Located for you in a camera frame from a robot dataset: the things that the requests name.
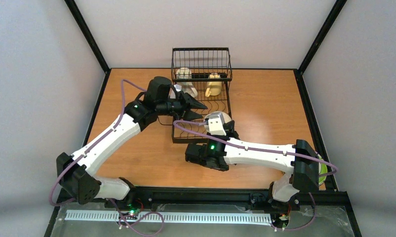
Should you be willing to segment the black enclosure frame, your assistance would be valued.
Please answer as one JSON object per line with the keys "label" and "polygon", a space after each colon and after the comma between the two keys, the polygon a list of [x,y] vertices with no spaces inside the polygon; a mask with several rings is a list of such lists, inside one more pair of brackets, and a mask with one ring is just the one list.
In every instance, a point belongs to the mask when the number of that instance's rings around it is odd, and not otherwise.
{"label": "black enclosure frame", "polygon": [[[103,57],[103,54],[101,53],[99,46],[97,45],[88,25],[86,24],[86,22],[82,16],[82,13],[80,12],[76,2],[74,0],[67,0],[65,3],[67,5],[68,9],[70,10],[72,16],[74,17],[77,25],[79,26],[81,32],[83,33],[87,43],[89,44],[92,52],[95,55],[96,59],[98,60],[99,65],[101,66],[101,68],[103,69],[103,71],[105,73],[105,77],[104,77],[104,80],[103,80],[103,83],[102,83],[102,86],[100,89],[99,97],[95,104],[94,112],[93,112],[91,121],[88,126],[88,130],[86,133],[86,136],[89,136],[91,133],[97,112],[99,110],[99,106],[102,101],[102,97],[103,97],[103,94],[104,94],[106,85],[108,83],[108,79],[109,79],[112,69],[106,63],[106,60]],[[307,69],[307,67],[309,66],[311,60],[315,56],[317,50],[319,49],[319,47],[320,47],[321,43],[323,42],[324,38],[326,37],[327,33],[331,29],[333,23],[339,16],[339,13],[345,6],[345,3],[346,3],[346,1],[344,1],[344,0],[335,1],[331,11],[329,12],[319,33],[317,34],[310,49],[308,50],[306,56],[304,57],[303,62],[301,63],[300,67],[298,69],[293,70],[296,84],[297,84],[297,87],[298,87],[298,90],[300,93],[300,97],[301,97],[301,101],[303,104],[303,108],[305,111],[306,119],[308,122],[308,126],[309,126],[311,136],[312,136],[312,139],[314,142],[314,148],[320,152],[321,157],[323,157],[325,161],[328,161],[329,158],[327,156],[327,152],[326,152],[326,149],[325,149],[325,146],[323,143],[323,139],[322,139],[319,127],[318,127],[318,123],[317,123],[316,116],[313,111],[313,107],[312,107],[310,98],[308,96],[308,92],[307,92],[307,88],[306,88],[306,85],[304,82],[303,74],[304,74],[305,70]],[[326,178],[326,189],[325,190],[339,191],[334,175],[331,175],[328,178]],[[351,203],[350,203],[350,205],[343,206],[343,207],[345,207],[345,211],[346,211],[347,217],[349,219],[350,230],[356,237],[361,236],[361,232],[360,232],[359,226],[357,224],[357,220],[356,220]],[[269,213],[274,216],[279,214],[276,212],[269,212]]]}

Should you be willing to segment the white floral mug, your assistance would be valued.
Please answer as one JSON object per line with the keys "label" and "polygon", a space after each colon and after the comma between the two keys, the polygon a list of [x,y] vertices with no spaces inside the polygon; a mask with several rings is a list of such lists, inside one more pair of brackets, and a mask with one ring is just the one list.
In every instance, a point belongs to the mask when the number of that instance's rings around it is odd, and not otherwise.
{"label": "white floral mug", "polygon": [[193,98],[196,98],[198,91],[195,86],[189,80],[192,79],[192,71],[189,68],[182,67],[175,72],[176,79],[187,79],[187,81],[178,82],[182,86],[182,91],[190,94]]}

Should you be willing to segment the white bowl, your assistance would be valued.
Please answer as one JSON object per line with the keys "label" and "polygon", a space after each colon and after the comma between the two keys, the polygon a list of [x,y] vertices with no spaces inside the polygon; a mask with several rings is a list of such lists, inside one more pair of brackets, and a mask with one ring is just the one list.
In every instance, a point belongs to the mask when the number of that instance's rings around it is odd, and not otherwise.
{"label": "white bowl", "polygon": [[204,117],[204,120],[208,120],[209,117],[212,116],[212,115],[221,115],[221,117],[223,118],[223,120],[224,120],[225,123],[228,123],[228,122],[232,121],[231,116],[230,116],[228,113],[223,112],[223,111],[214,111],[214,112],[211,112],[210,114],[207,114],[207,115]]}

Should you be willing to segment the yellow mug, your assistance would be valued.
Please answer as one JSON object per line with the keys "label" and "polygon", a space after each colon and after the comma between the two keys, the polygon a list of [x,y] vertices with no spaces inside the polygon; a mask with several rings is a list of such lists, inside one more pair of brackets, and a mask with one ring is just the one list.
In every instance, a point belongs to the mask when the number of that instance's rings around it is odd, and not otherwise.
{"label": "yellow mug", "polygon": [[[211,73],[209,79],[220,79],[221,76],[218,73]],[[222,90],[222,81],[209,81],[207,83],[205,97],[218,96]]]}

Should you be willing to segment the green striped plate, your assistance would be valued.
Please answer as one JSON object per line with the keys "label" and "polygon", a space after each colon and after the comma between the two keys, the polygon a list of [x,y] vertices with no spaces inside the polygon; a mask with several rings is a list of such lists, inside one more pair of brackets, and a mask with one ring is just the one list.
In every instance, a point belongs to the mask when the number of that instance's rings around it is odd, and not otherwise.
{"label": "green striped plate", "polygon": [[318,185],[319,186],[323,185],[324,182],[326,181],[326,176],[320,176],[320,175],[326,174],[327,172],[328,172],[327,165],[320,162],[318,164],[318,174],[319,174]]}

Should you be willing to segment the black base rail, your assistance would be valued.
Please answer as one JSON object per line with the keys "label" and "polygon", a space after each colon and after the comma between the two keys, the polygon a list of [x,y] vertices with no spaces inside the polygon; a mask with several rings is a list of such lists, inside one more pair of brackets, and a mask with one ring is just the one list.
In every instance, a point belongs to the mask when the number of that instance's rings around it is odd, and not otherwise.
{"label": "black base rail", "polygon": [[302,205],[348,206],[346,192],[317,191],[299,192],[288,201],[274,200],[270,189],[203,189],[203,188],[162,188],[135,187],[123,199],[116,199],[118,207],[143,204],[146,209],[156,209],[162,204],[210,204],[238,205],[251,210],[285,212],[288,208],[299,210]]}

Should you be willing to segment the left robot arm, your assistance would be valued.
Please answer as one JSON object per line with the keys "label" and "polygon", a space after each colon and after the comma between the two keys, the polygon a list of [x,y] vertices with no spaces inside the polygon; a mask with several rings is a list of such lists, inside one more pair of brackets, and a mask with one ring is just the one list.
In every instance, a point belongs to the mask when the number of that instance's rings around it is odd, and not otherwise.
{"label": "left robot arm", "polygon": [[81,205],[96,198],[133,202],[136,187],[125,178],[97,176],[102,164],[159,116],[193,121],[203,117],[195,110],[206,109],[190,94],[177,91],[170,79],[154,77],[132,102],[123,102],[121,113],[96,138],[71,155],[62,153],[57,157],[54,187],[60,185],[71,196],[69,202]]}

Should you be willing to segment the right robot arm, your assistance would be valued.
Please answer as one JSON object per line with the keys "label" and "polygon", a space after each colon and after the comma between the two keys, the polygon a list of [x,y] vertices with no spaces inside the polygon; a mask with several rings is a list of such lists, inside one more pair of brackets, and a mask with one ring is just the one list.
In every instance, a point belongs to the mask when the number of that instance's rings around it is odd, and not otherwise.
{"label": "right robot arm", "polygon": [[239,139],[233,120],[222,126],[218,121],[208,121],[204,127],[207,142],[189,144],[185,151],[187,162],[218,171],[227,171],[232,164],[280,170],[283,176],[270,186],[270,198],[280,202],[288,202],[298,192],[318,190],[318,157],[307,141],[298,139],[288,145],[245,142]]}

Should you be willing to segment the black wire dish rack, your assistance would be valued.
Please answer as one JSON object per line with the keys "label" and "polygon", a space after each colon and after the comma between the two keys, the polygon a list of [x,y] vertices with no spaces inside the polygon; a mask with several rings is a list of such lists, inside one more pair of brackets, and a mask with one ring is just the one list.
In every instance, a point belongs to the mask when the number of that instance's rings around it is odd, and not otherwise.
{"label": "black wire dish rack", "polygon": [[[186,67],[192,71],[193,83],[198,95],[197,101],[205,104],[207,110],[195,109],[194,112],[205,117],[214,111],[223,111],[231,115],[230,82],[233,79],[231,55],[228,47],[175,47],[171,56],[171,78],[174,84],[187,79],[176,79],[177,69]],[[211,73],[218,73],[220,79],[209,79]],[[205,97],[209,81],[222,81],[222,90],[218,96]]]}

